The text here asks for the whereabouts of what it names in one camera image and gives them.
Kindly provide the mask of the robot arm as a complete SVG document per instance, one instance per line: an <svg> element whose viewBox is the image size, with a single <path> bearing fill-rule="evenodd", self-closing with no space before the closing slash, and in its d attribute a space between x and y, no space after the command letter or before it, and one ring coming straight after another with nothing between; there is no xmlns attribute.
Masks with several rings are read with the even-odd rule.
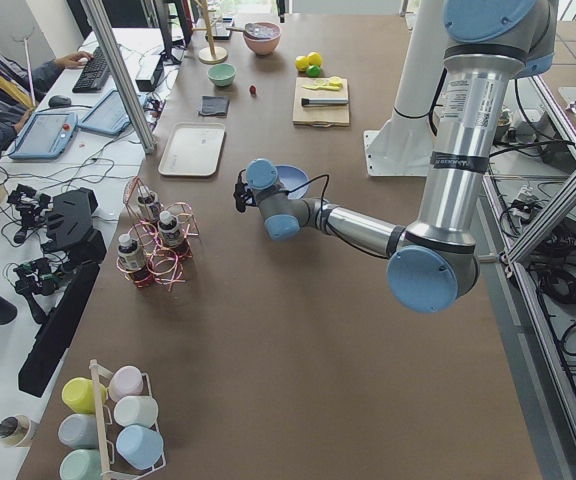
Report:
<svg viewBox="0 0 576 480"><path fill-rule="evenodd" d="M323 197L289 198L277 167L253 160L241 171L239 211L259 209L273 240L316 228L387 259L389 288L406 307L432 313L452 305L476 283L479 266L470 224L489 165L510 80L548 70L554 54L554 1L446 1L440 32L447 99L429 157L417 219L400 226L362 215Z"/></svg>

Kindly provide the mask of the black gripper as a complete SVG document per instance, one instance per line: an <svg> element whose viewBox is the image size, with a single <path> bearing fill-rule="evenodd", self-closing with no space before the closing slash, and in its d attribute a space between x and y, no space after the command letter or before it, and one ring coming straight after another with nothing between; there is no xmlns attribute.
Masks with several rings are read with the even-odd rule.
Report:
<svg viewBox="0 0 576 480"><path fill-rule="evenodd" d="M239 213L244 213L248 207L259 207L259 202L254 196L253 190L243 180L244 170L240 170L237 182L234 186L235 208Z"/></svg>

